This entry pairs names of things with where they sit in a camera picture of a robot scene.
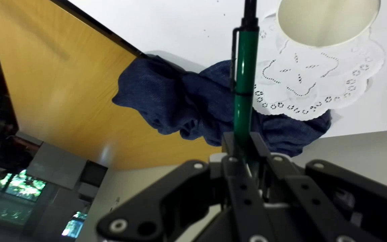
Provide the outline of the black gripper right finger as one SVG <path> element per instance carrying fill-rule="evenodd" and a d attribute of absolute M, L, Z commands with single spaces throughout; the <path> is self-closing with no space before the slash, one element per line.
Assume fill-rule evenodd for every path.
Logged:
<path fill-rule="evenodd" d="M 266 208 L 277 207 L 306 242 L 387 242 L 387 185 L 325 160 L 300 166 L 250 134 Z"/>

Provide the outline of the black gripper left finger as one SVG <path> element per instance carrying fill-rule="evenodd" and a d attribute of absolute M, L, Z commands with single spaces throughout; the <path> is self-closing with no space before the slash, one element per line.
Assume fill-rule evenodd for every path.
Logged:
<path fill-rule="evenodd" d="M 188 160 L 103 215 L 99 240 L 175 242 L 219 205 L 195 242 L 266 242 L 258 185 L 266 145 L 255 132 L 244 141 L 227 133 L 223 148 L 220 161 Z"/>

